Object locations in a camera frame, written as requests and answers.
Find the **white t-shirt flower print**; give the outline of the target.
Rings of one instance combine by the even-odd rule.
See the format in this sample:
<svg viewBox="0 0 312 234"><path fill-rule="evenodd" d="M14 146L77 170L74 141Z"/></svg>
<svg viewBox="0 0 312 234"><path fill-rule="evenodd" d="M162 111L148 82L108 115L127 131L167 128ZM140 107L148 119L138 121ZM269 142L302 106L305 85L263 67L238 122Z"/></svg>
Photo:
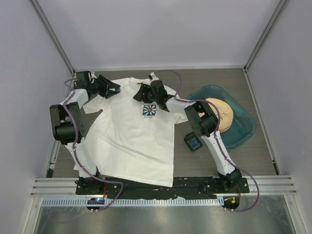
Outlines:
<svg viewBox="0 0 312 234"><path fill-rule="evenodd" d="M175 126L187 117L136 101L148 79L122 78L116 84L119 94L96 96L83 106L86 114L98 113L84 140L91 161L105 176L172 187Z"/></svg>

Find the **dark blue round brooch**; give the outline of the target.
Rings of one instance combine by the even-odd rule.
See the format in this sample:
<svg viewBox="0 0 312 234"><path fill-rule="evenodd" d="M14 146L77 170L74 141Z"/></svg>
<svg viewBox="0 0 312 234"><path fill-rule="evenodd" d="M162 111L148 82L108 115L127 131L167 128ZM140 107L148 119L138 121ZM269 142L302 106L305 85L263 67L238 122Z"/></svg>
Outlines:
<svg viewBox="0 0 312 234"><path fill-rule="evenodd" d="M192 148L196 148L196 147L198 146L198 141L197 141L196 139L192 139L192 140L190 141L190 146L191 146Z"/></svg>

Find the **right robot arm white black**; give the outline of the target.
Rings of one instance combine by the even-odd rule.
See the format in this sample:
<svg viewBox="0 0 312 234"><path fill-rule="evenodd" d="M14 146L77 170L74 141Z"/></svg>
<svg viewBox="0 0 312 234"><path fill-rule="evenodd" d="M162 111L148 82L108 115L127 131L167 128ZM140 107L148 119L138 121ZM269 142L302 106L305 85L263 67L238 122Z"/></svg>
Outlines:
<svg viewBox="0 0 312 234"><path fill-rule="evenodd" d="M150 85L142 84L133 99L144 103L156 103L159 109L166 112L185 114L193 133L207 145L214 158L221 179L221 189L230 193L237 188L242 174L230 158L221 139L219 131L221 116L219 112L214 113L214 110L217 110L214 104L203 99L187 100L170 95L160 80L153 81Z"/></svg>

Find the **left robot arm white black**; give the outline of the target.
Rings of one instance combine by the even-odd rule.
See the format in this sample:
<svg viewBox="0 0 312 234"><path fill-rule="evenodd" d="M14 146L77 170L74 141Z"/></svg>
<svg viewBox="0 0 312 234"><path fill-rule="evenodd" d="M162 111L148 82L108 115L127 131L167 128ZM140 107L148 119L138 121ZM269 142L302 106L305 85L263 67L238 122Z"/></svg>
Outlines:
<svg viewBox="0 0 312 234"><path fill-rule="evenodd" d="M49 108L53 136L74 159L75 169L78 170L76 194L97 195L104 191L106 182L100 178L98 167L85 144L86 129L81 108L94 95L105 99L117 95L120 85L102 75L97 77L90 71L78 72L64 84L70 89L68 97Z"/></svg>

